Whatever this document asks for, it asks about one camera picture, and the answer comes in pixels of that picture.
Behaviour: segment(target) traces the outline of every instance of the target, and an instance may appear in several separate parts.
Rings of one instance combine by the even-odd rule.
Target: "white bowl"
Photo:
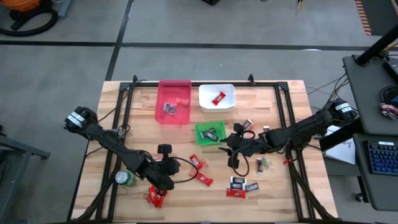
[[[218,105],[214,105],[213,100],[221,91],[225,93],[225,97]],[[229,112],[235,104],[235,87],[232,84],[199,86],[199,105],[203,112]]]

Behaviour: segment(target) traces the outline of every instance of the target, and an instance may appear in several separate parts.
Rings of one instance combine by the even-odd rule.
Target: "butcher block tabletop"
[[[287,81],[290,97],[294,108],[296,122],[312,115],[304,82],[301,80]],[[105,82],[99,99],[97,114],[102,118],[115,106],[120,82]],[[134,187],[118,187],[118,196],[114,209],[114,222],[293,222],[297,221],[289,169],[284,165],[284,155],[266,154],[272,162],[273,170],[256,172],[256,157],[249,159],[250,171],[248,184],[257,182],[259,190],[246,194],[246,199],[226,197],[226,188],[231,176],[236,176],[232,168],[227,166],[228,156],[218,149],[226,144],[198,146],[195,137],[195,124],[209,121],[224,121],[226,134],[233,132],[234,123],[243,123],[246,119],[254,122],[253,131],[263,132],[263,126],[271,129],[280,128],[279,112],[276,103],[275,89],[266,86],[236,86],[236,106],[231,112],[204,113],[198,102],[198,87],[192,87],[190,123],[186,125],[164,125],[155,119],[157,87],[135,87],[129,114],[131,129],[126,134],[126,147],[143,149],[154,157],[159,144],[171,144],[172,155],[189,159],[196,154],[205,159],[208,166],[201,172],[214,181],[208,187],[197,179],[175,184],[175,188],[165,197],[162,208],[155,208],[144,198],[150,183],[138,180]],[[286,101],[283,91],[282,102],[290,125]],[[123,102],[119,124],[122,123]],[[111,129],[114,113],[111,113],[99,124],[104,129]],[[319,146],[318,141],[311,144]],[[99,148],[96,141],[90,142],[87,153]],[[105,149],[90,154],[84,162],[81,179],[72,211],[72,218],[79,217],[90,205],[100,190],[106,158]],[[328,176],[322,153],[311,147],[303,151],[307,168],[308,181],[312,192],[330,214],[337,217],[337,211],[330,189]],[[244,159],[241,160],[239,173],[246,172]],[[189,178],[189,164],[181,162],[180,172],[171,176],[173,180]],[[108,192],[103,216],[108,212],[110,191]],[[300,198],[304,217],[308,217],[304,193],[300,189]]]

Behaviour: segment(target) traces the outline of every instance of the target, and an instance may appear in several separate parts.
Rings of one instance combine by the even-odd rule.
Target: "keyboard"
[[[398,175],[398,142],[366,141],[372,174]]]

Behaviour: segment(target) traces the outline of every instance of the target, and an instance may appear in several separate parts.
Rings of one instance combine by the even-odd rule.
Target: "green bowl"
[[[214,128],[216,130],[216,133],[214,133],[214,135],[219,137],[220,140],[226,138],[224,121],[213,121],[208,123],[196,124],[195,132],[197,136],[197,144],[199,146],[219,144],[219,142],[215,142],[211,139],[201,137],[200,133],[210,130],[211,128]]]

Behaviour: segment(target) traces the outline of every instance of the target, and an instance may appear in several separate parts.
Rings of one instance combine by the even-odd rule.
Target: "black hose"
[[[43,14],[43,13],[50,13],[51,14],[51,20],[48,21],[48,23],[44,24],[41,27],[31,29],[31,30],[26,30],[26,31],[11,31],[11,30],[5,30],[5,29],[0,29],[0,34],[4,35],[9,35],[13,37],[28,37],[36,34],[41,34],[49,29],[51,29],[58,21],[58,13],[54,9],[37,9],[33,10],[32,12],[27,12],[25,15],[23,15],[20,19],[18,19],[11,27],[13,30],[18,30],[21,28],[27,21],[29,21],[31,18]]]

